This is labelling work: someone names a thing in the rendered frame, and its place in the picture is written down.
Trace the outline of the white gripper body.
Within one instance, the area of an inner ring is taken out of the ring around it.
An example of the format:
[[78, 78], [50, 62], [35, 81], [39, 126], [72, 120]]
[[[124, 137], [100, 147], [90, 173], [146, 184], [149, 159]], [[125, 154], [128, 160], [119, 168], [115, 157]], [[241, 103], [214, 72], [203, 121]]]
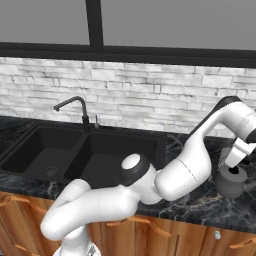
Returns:
[[237, 166], [246, 156], [247, 154], [244, 151], [233, 147], [225, 159], [225, 164], [233, 168]]

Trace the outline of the grey kettle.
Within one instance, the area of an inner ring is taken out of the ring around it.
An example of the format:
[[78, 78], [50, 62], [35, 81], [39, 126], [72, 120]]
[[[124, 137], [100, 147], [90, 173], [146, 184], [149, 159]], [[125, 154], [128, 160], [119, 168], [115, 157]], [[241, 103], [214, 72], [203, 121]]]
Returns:
[[247, 183], [246, 171], [238, 166], [233, 168], [223, 164], [216, 176], [215, 187], [219, 194], [227, 198], [238, 198], [243, 192], [256, 189], [256, 181]]

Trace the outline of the black double basin sink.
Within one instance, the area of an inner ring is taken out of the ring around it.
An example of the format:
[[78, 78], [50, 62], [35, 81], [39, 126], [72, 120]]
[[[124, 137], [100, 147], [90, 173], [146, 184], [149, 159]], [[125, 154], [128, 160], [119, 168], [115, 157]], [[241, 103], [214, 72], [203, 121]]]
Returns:
[[93, 188], [120, 183], [121, 162], [144, 155], [155, 168], [165, 160], [166, 136], [35, 123], [0, 154], [0, 173], [68, 184], [80, 178]]

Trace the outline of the wooden cupboard door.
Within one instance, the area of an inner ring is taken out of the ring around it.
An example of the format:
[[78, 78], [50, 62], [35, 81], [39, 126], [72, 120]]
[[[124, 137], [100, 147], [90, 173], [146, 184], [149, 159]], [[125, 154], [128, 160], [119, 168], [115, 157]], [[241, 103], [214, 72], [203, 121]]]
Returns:
[[[152, 217], [142, 217], [156, 223], [171, 234]], [[107, 222], [89, 225], [89, 235], [99, 248], [102, 256], [169, 256], [168, 243], [173, 238], [156, 233], [149, 224], [126, 222], [109, 227]]]
[[[220, 240], [214, 238], [214, 231], [220, 231]], [[175, 256], [256, 256], [256, 244], [241, 249], [229, 247], [254, 237], [256, 234], [188, 225], [178, 235]]]
[[60, 247], [60, 241], [46, 239], [40, 224], [45, 216], [23, 202], [10, 201], [10, 196], [27, 198], [46, 211], [53, 200], [0, 192], [0, 249], [4, 256], [29, 256], [26, 252], [14, 247], [21, 245], [40, 256], [52, 256]]

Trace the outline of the black tap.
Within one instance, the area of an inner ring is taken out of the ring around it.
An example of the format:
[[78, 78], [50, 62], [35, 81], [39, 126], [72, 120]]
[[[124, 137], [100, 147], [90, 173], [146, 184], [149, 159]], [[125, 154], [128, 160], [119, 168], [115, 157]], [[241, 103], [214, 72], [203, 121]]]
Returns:
[[53, 109], [55, 111], [59, 111], [62, 107], [72, 103], [72, 102], [75, 102], [75, 101], [79, 101], [81, 103], [81, 107], [82, 107], [82, 123], [83, 123], [83, 128], [84, 128], [84, 131], [85, 132], [90, 132], [90, 127], [89, 127], [89, 116], [87, 114], [87, 109], [86, 109], [86, 103], [85, 103], [85, 100], [80, 97], [80, 96], [74, 96], [74, 97], [71, 97], [65, 101], [62, 101], [60, 103], [58, 103], [57, 105], [55, 105], [53, 107]]

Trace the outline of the black framed window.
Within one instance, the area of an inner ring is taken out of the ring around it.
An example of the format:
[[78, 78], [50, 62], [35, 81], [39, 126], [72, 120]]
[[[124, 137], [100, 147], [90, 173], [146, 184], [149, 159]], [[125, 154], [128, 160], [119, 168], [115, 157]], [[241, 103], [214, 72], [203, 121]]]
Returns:
[[0, 42], [0, 57], [256, 69], [256, 50], [107, 46], [101, 0], [85, 0], [89, 44]]

